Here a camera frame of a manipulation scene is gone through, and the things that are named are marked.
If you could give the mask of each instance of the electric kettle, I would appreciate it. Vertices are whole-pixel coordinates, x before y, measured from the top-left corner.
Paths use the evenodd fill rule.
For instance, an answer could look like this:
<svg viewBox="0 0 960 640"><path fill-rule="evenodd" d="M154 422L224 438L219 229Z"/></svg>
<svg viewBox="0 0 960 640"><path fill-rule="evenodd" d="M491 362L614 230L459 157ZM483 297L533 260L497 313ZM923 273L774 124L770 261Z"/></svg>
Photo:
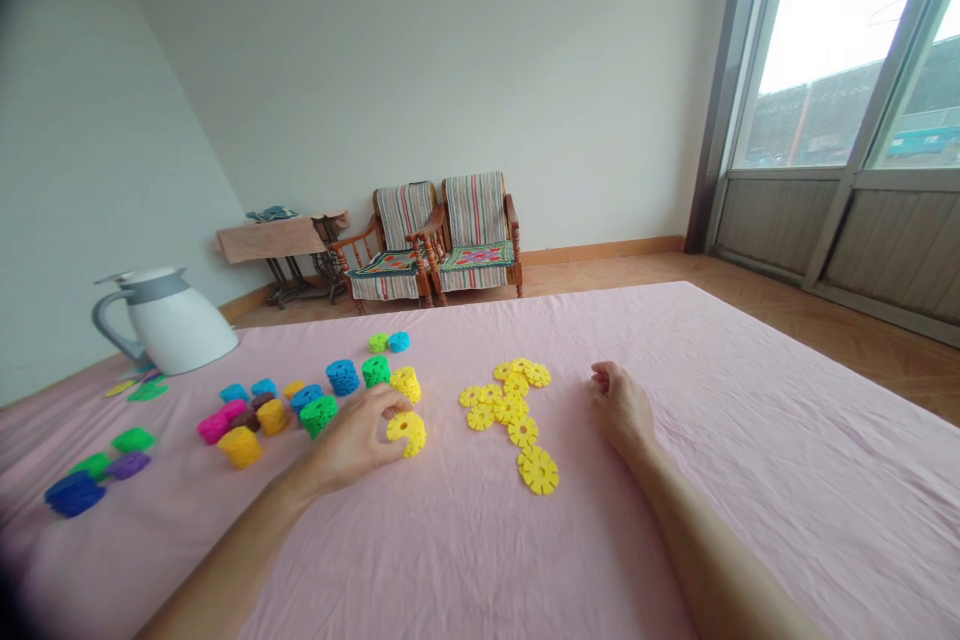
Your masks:
<svg viewBox="0 0 960 640"><path fill-rule="evenodd" d="M93 324L129 357L138 370L153 365L164 375L181 375L208 365L240 344L220 311L183 279L186 268L157 268L111 275L120 290L93 306ZM125 298L139 342L107 323L107 306Z"/></svg>

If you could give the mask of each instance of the green building block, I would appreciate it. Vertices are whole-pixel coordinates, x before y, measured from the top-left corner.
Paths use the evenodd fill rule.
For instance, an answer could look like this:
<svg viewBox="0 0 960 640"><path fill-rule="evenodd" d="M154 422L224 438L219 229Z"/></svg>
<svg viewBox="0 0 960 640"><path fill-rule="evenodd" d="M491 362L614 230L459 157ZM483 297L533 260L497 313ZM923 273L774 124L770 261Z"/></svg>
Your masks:
<svg viewBox="0 0 960 640"><path fill-rule="evenodd" d="M110 458L106 453L97 453L91 455L86 460L78 462L71 468L69 474L86 470L87 473L97 482L100 482L107 476L107 466L110 464Z"/></svg>
<svg viewBox="0 0 960 640"><path fill-rule="evenodd" d="M363 381L368 388L382 382L390 382L390 363L383 355L377 355L363 364Z"/></svg>
<svg viewBox="0 0 960 640"><path fill-rule="evenodd" d="M390 336L386 333L377 333L370 338L370 352L386 352L390 347Z"/></svg>
<svg viewBox="0 0 960 640"><path fill-rule="evenodd" d="M317 398L303 407L303 410L300 411L300 422L310 433L311 439L323 432L323 429L337 414L337 410L339 410L337 399L330 395Z"/></svg>
<svg viewBox="0 0 960 640"><path fill-rule="evenodd" d="M118 452L128 453L146 452L155 442L156 440L153 435L143 428L137 427L117 435L110 444L113 445Z"/></svg>

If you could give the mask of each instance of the blue building block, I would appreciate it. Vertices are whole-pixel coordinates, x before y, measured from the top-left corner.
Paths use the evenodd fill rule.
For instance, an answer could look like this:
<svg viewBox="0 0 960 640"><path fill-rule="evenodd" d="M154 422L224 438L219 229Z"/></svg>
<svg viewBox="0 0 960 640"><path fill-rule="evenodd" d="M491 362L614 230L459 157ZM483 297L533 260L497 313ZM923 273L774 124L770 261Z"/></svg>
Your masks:
<svg viewBox="0 0 960 640"><path fill-rule="evenodd" d="M322 387L316 384L307 385L290 400L290 409L297 414L297 417L300 417L301 410L314 400L319 400L323 396L324 392Z"/></svg>
<svg viewBox="0 0 960 640"><path fill-rule="evenodd" d="M256 397L257 395L263 395L264 393L272 392L274 397L280 395L277 392L277 384L273 382L270 378L264 378L258 383L254 383L253 387L250 388L250 393Z"/></svg>
<svg viewBox="0 0 960 640"><path fill-rule="evenodd" d="M86 512L106 495L107 489L84 470L73 473L53 485L43 495L50 508L64 517L76 517Z"/></svg>
<svg viewBox="0 0 960 640"><path fill-rule="evenodd" d="M244 402L250 402L250 396L247 395L247 389L240 384L234 384L228 388L224 388L220 391L220 397L224 402L230 402L231 400L243 400Z"/></svg>
<svg viewBox="0 0 960 640"><path fill-rule="evenodd" d="M349 360L337 360L327 366L327 379L333 386L333 394L344 397L360 387L360 377L357 368Z"/></svg>
<svg viewBox="0 0 960 640"><path fill-rule="evenodd" d="M394 333L390 336L390 349L394 352L403 352L410 347L410 333Z"/></svg>

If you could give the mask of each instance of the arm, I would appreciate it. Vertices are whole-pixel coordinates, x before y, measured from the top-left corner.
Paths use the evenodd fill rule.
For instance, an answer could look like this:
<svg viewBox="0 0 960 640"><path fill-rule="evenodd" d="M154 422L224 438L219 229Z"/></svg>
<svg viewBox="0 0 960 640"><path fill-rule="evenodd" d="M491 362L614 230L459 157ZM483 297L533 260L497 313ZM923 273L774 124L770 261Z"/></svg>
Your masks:
<svg viewBox="0 0 960 640"><path fill-rule="evenodd" d="M650 400L616 363L593 366L593 412L657 517L700 637L822 640L816 625L670 461Z"/></svg>
<svg viewBox="0 0 960 640"><path fill-rule="evenodd" d="M310 449L260 493L135 640L236 637L306 509L403 457L406 441L381 443L377 422L381 415L412 409L409 399L385 385L347 403Z"/></svg>
<svg viewBox="0 0 960 640"><path fill-rule="evenodd" d="M360 233L359 235L354 235L353 237L348 237L345 240L338 240L335 243L331 243L330 245L327 245L327 249L337 251L337 250L340 250L341 248L345 248L347 245L353 245L355 242L359 242L360 240L363 240L364 238L369 237L370 233L372 233L376 228L377 228L377 216L371 215L370 222L367 223L367 227L364 228L362 233Z"/></svg>
<svg viewBox="0 0 960 640"><path fill-rule="evenodd" d="M443 203L439 203L436 207L433 208L433 212L430 213L430 219L427 221L427 224L424 225L419 230L407 235L407 242L412 243L418 237L427 237L428 235L433 235L435 232L440 230L443 227L443 219L446 217L447 206Z"/></svg>
<svg viewBox="0 0 960 640"><path fill-rule="evenodd" d="M503 207L507 212L507 222L510 223L510 229L517 230L520 227L520 221L517 219L517 209L513 206L513 195L507 194L504 196Z"/></svg>

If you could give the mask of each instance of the stacked block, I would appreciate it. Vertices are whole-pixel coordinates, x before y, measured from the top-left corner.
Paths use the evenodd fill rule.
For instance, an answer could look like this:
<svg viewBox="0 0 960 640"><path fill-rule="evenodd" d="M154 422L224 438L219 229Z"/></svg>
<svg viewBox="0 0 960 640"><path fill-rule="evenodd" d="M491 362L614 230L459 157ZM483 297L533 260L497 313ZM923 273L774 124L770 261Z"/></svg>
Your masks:
<svg viewBox="0 0 960 640"><path fill-rule="evenodd" d="M260 429L260 420L257 418L257 411L247 410L230 421L231 430L238 427L250 428L251 432L257 432Z"/></svg>
<svg viewBox="0 0 960 640"><path fill-rule="evenodd" d="M293 410L299 417L300 412L307 405L322 397L323 388L321 388L319 385L307 385L290 400L290 409Z"/></svg>
<svg viewBox="0 0 960 640"><path fill-rule="evenodd" d="M153 435L141 427L136 427L117 435L111 445L120 453L144 453L149 450L155 442L156 440Z"/></svg>
<svg viewBox="0 0 960 640"><path fill-rule="evenodd" d="M410 334L404 332L394 333L390 336L388 342L390 343L391 350L394 352L403 352L410 347Z"/></svg>
<svg viewBox="0 0 960 640"><path fill-rule="evenodd" d="M254 395L264 395L266 393L272 393L274 397L277 396L277 384L273 382L270 378L264 378L260 382L256 382L250 388L250 392Z"/></svg>
<svg viewBox="0 0 960 640"><path fill-rule="evenodd" d="M275 398L264 403L257 410L257 418L264 435L276 435L287 426L287 411L283 407L283 401Z"/></svg>
<svg viewBox="0 0 960 640"><path fill-rule="evenodd" d="M247 427L234 428L220 438L217 447L237 470L253 465L263 455L257 436Z"/></svg>
<svg viewBox="0 0 960 640"><path fill-rule="evenodd" d="M327 379L333 386L333 394L345 397L360 387L357 368L349 360L337 360L327 366Z"/></svg>
<svg viewBox="0 0 960 640"><path fill-rule="evenodd" d="M407 438L407 447L403 451L403 456L419 455L423 446L427 444L427 430L423 425L423 418L412 411L397 413L387 423L387 438L389 440Z"/></svg>
<svg viewBox="0 0 960 640"><path fill-rule="evenodd" d="M222 408L220 408L220 414L227 418L228 423L230 423L237 415L243 415L246 411L247 403L242 398L231 400Z"/></svg>
<svg viewBox="0 0 960 640"><path fill-rule="evenodd" d="M76 517L100 502L106 494L106 488L97 485L88 472L80 471L53 485L44 493L43 500L63 517Z"/></svg>
<svg viewBox="0 0 960 640"><path fill-rule="evenodd" d="M276 397L274 393L262 393L250 401L250 409L256 412Z"/></svg>
<svg viewBox="0 0 960 640"><path fill-rule="evenodd" d="M100 482L107 476L107 467L109 467L109 465L110 458L107 457L107 454L97 453L74 465L70 470L70 474L86 471L94 482Z"/></svg>
<svg viewBox="0 0 960 640"><path fill-rule="evenodd" d="M302 380L297 380L296 382L292 382L287 385L283 389L283 394L287 396L287 400L293 400L293 396L303 390L306 386L307 384L305 382Z"/></svg>
<svg viewBox="0 0 960 640"><path fill-rule="evenodd" d="M417 381L417 373L412 367L402 367L390 376L390 385L408 398L410 402L416 405L420 402L420 383Z"/></svg>
<svg viewBox="0 0 960 640"><path fill-rule="evenodd" d="M326 395L317 398L300 412L300 422L313 439L333 420L337 414L337 399Z"/></svg>
<svg viewBox="0 0 960 640"><path fill-rule="evenodd" d="M363 364L363 381L368 388L382 382L390 382L390 363L382 355L372 357Z"/></svg>
<svg viewBox="0 0 960 640"><path fill-rule="evenodd" d="M387 351L387 347L390 345L390 336L386 333L377 333L370 338L370 352L372 353L382 353Z"/></svg>
<svg viewBox="0 0 960 640"><path fill-rule="evenodd" d="M223 412L214 413L201 420L200 424L197 425L197 432L207 445L216 445L229 429L230 418Z"/></svg>
<svg viewBox="0 0 960 640"><path fill-rule="evenodd" d="M113 475L117 480L127 480L149 464L149 455L137 451L128 452L110 463L110 467L107 468L107 473Z"/></svg>
<svg viewBox="0 0 960 640"><path fill-rule="evenodd" d="M250 400L250 396L247 395L247 389L238 383L221 390L220 397L225 403L228 403L231 400L243 400L244 402L248 402Z"/></svg>

